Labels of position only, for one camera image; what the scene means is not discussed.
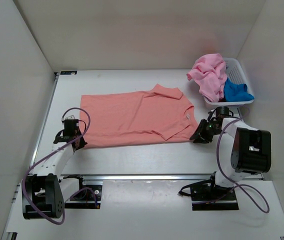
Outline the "salmon pink t shirt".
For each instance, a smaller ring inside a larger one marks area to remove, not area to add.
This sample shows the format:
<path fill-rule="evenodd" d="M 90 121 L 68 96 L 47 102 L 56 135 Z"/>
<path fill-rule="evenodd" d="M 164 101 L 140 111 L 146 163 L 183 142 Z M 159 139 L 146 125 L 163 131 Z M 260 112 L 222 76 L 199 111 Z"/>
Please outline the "salmon pink t shirt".
<path fill-rule="evenodd" d="M 80 119 L 90 115 L 88 148 L 187 142 L 198 127 L 195 107 L 176 88 L 82 95 Z"/>

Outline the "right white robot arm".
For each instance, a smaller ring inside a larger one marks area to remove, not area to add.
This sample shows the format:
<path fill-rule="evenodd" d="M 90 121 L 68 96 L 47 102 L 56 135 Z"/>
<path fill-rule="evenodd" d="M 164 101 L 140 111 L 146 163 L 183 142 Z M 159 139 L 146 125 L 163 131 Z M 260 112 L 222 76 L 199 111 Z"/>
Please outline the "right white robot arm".
<path fill-rule="evenodd" d="M 230 160 L 222 165 L 219 157 L 223 134 L 233 138 Z M 271 133 L 251 127 L 235 117 L 227 106 L 219 106 L 202 119 L 189 138 L 195 144 L 208 144 L 218 136 L 216 161 L 218 171 L 210 177 L 206 195 L 218 200 L 242 179 L 267 173 L 272 164 Z"/>

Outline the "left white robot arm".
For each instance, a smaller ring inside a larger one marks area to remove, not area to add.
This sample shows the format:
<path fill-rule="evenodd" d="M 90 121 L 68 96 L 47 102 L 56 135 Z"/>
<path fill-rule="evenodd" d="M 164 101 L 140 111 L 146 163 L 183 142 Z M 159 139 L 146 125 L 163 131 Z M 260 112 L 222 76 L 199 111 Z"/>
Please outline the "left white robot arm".
<path fill-rule="evenodd" d="M 61 174 L 74 153 L 87 144 L 80 130 L 79 119 L 64 119 L 64 129 L 53 141 L 52 153 L 38 161 L 22 180 L 22 214 L 26 220 L 64 218 L 68 196 L 81 199 L 86 195 L 85 184 L 72 177 L 61 180 Z"/>

